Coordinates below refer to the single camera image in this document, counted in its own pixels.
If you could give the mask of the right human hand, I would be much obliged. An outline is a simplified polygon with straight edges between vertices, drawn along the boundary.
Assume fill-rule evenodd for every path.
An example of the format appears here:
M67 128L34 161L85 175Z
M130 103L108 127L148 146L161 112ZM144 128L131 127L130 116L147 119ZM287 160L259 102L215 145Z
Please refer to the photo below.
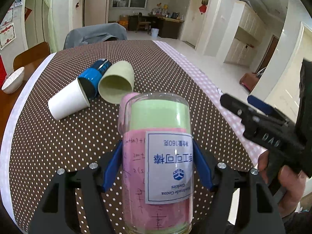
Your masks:
M297 208L304 194L307 175L303 171L296 174L289 166L284 165L278 173L278 179L281 186L286 189L284 197L278 204L280 215L283 218Z

